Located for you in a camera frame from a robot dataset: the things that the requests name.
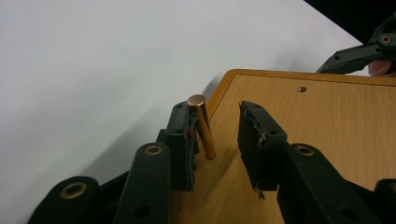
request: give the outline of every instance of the finger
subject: finger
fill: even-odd
[[[390,61],[375,60],[369,64],[369,74],[372,77],[382,77],[388,72],[390,66]]]

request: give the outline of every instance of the brass cylinder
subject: brass cylinder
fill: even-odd
[[[209,120],[206,114],[205,97],[203,95],[193,95],[187,100],[187,105],[197,114],[197,130],[205,148],[205,156],[213,160],[216,158],[216,151],[213,146],[212,132],[210,132]]]

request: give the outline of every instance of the wooden table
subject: wooden table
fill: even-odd
[[[318,148],[345,179],[374,189],[396,178],[396,78],[231,70],[207,104],[218,156],[207,160],[200,146],[194,192],[174,193],[174,223],[283,222],[276,192],[259,200],[240,158],[242,101],[262,105],[289,143]]]

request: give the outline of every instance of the gold cylinder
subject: gold cylinder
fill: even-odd
[[[193,95],[187,100],[187,105],[197,114],[197,130],[205,148],[205,156],[213,160],[216,158],[216,151],[213,146],[212,132],[210,132],[209,120],[206,114],[205,97],[203,95]]]

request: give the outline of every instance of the white backdrop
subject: white backdrop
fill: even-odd
[[[359,44],[303,0],[1,1],[0,223],[68,177],[127,171],[230,69],[315,72]]]

